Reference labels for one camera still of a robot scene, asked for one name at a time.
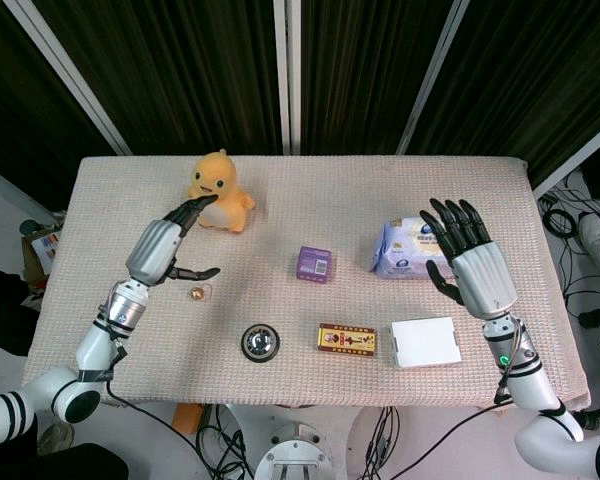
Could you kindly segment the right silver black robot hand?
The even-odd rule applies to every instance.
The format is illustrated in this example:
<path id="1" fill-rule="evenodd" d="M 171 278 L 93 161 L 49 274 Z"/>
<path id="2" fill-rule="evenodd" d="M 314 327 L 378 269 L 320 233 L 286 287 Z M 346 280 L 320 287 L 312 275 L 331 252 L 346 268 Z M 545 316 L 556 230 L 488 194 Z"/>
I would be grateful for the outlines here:
<path id="1" fill-rule="evenodd" d="M 432 198 L 437 212 L 420 212 L 435 235 L 455 282 L 449 283 L 433 260 L 426 270 L 435 288 L 466 308 L 473 317 L 490 320 L 505 315 L 518 299 L 511 274 L 500 247 L 478 213 L 466 200 L 455 203 Z"/>

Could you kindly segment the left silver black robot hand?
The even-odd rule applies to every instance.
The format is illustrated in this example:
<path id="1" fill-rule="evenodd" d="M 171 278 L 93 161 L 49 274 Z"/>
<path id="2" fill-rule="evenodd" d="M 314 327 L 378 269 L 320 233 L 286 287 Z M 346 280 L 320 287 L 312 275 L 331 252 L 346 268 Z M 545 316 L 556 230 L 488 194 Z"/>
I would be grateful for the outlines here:
<path id="1" fill-rule="evenodd" d="M 176 265 L 176 253 L 205 207 L 218 199 L 217 195 L 189 199 L 152 221 L 126 261 L 131 278 L 147 287 L 163 283 L 166 279 L 207 281 L 221 272 L 214 267 L 205 271 L 192 271 Z"/>

